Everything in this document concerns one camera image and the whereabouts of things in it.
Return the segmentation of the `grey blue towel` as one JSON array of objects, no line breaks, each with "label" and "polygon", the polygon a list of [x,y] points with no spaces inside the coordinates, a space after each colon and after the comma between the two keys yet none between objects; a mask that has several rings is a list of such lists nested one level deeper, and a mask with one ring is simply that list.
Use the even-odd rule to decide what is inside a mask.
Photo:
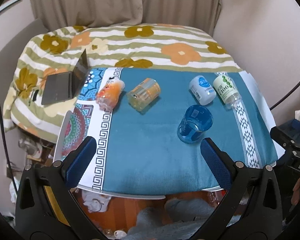
[{"label": "grey blue towel", "polygon": [[168,200],[163,209],[147,207],[124,239],[189,239],[212,215],[214,208],[201,198]]}]

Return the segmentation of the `black laptop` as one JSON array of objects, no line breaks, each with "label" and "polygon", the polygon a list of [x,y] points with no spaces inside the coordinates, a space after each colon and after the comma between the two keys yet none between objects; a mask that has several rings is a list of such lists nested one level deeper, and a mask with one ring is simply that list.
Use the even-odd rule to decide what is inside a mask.
[{"label": "black laptop", "polygon": [[42,105],[63,102],[78,96],[89,72],[87,53],[83,50],[72,71],[47,76]]}]

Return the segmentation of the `green white label cup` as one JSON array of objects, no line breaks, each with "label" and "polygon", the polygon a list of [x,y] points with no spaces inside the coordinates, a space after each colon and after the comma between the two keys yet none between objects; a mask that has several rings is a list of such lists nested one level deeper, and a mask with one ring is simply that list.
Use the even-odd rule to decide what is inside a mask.
[{"label": "green white label cup", "polygon": [[226,108],[235,109],[237,107],[241,95],[229,76],[226,74],[218,75],[213,81],[213,87]]}]

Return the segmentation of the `floral striped bed quilt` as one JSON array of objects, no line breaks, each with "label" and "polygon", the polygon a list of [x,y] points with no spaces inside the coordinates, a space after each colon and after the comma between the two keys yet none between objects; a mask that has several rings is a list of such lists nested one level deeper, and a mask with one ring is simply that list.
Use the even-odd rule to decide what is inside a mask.
[{"label": "floral striped bed quilt", "polygon": [[2,108],[4,129],[15,127],[56,142],[76,100],[42,105],[49,75],[74,69],[86,52],[90,68],[150,68],[189,72],[239,72],[230,54],[206,32],[182,25],[63,27],[34,36],[14,66]]}]

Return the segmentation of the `beige curtain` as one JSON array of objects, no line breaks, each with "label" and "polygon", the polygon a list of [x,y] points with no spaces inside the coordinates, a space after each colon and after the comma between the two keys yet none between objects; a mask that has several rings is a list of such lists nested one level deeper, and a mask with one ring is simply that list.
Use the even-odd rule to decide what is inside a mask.
[{"label": "beige curtain", "polygon": [[221,0],[30,0],[35,18],[49,30],[82,25],[161,23],[213,34]]}]

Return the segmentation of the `white blue label cup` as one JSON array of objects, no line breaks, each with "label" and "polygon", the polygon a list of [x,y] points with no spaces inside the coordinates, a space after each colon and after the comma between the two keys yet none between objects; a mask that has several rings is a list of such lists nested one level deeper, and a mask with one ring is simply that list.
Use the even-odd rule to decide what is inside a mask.
[{"label": "white blue label cup", "polygon": [[195,76],[190,81],[189,90],[203,106],[210,104],[216,97],[216,91],[202,75]]}]

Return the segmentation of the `blue plastic cup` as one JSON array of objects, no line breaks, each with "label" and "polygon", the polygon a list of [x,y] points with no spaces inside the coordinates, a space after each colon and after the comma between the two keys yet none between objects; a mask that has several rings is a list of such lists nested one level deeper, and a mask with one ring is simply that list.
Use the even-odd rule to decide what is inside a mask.
[{"label": "blue plastic cup", "polygon": [[178,138],[184,143],[194,144],[212,124],[212,114],[205,106],[192,105],[186,110],[178,126]]}]

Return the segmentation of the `teal patterned table cloth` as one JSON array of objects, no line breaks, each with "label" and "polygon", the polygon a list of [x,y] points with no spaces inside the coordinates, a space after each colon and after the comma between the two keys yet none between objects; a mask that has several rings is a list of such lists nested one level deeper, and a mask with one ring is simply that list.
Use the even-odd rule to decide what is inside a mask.
[{"label": "teal patterned table cloth", "polygon": [[[144,112],[133,109],[125,94],[112,112],[103,112],[93,96],[113,76],[125,83],[127,92],[152,78],[161,93]],[[196,103],[189,91],[195,76],[194,72],[158,69],[93,69],[74,111],[64,118],[55,160],[63,160],[91,136],[97,149],[78,184],[81,189],[134,197],[219,189],[200,144],[186,144],[177,135],[186,110]],[[242,100],[228,109],[220,98],[213,99],[207,106],[212,126],[203,137],[249,167],[274,164],[284,150],[270,137],[275,121],[256,81],[245,71],[229,73],[229,77]]]}]

